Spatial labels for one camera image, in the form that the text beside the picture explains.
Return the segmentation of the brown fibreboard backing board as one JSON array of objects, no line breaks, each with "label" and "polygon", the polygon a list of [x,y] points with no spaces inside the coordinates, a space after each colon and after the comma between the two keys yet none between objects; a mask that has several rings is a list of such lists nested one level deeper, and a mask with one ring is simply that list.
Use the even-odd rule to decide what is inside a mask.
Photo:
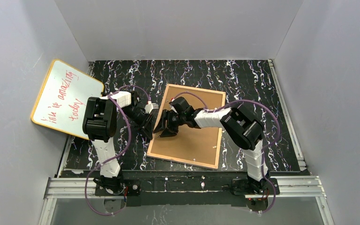
[{"label": "brown fibreboard backing board", "polygon": [[222,128],[219,119],[208,123],[198,113],[220,108],[226,93],[168,84],[158,111],[147,156],[217,169]]}]

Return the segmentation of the wooden picture frame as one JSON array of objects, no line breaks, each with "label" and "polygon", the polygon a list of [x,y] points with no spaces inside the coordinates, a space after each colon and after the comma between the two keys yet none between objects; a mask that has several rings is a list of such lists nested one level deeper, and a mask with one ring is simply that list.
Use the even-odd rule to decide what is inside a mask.
[{"label": "wooden picture frame", "polygon": [[[184,91],[196,94],[207,104],[207,108],[210,110],[220,108],[225,104],[226,93],[223,91],[167,84],[163,97],[159,100],[158,119],[164,109],[170,109],[169,102],[171,99]],[[179,132],[174,137],[162,138],[159,137],[159,133],[154,134],[148,147],[147,156],[218,169],[221,138],[221,128],[195,129],[183,125],[179,127]]]}]

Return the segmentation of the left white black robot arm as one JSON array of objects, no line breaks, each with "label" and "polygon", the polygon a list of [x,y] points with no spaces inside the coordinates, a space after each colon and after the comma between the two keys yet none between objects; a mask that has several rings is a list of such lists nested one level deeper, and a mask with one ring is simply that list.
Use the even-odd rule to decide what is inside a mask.
[{"label": "left white black robot arm", "polygon": [[135,182],[126,181],[121,172],[114,147],[114,135],[117,130],[117,112],[122,113],[127,126],[130,121],[136,124],[136,130],[147,140],[153,136],[153,110],[158,104],[151,100],[146,106],[139,106],[140,99],[136,91],[116,91],[104,97],[90,97],[87,100],[82,129],[96,150],[100,162],[100,176],[93,181],[110,194],[120,195]]}]

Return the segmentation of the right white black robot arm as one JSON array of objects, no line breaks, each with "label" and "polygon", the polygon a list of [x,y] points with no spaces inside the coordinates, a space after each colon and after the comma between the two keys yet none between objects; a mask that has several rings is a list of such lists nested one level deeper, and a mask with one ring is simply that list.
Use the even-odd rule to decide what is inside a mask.
[{"label": "right white black robot arm", "polygon": [[209,110],[194,108],[184,97],[172,99],[170,110],[164,109],[153,133],[160,137],[173,137],[179,132],[179,126],[190,128],[222,128],[232,141],[244,152],[247,163],[247,178],[241,184],[231,185],[233,192],[262,194],[268,197],[270,190],[266,186],[269,178],[264,161],[264,128],[242,103],[227,108]]}]

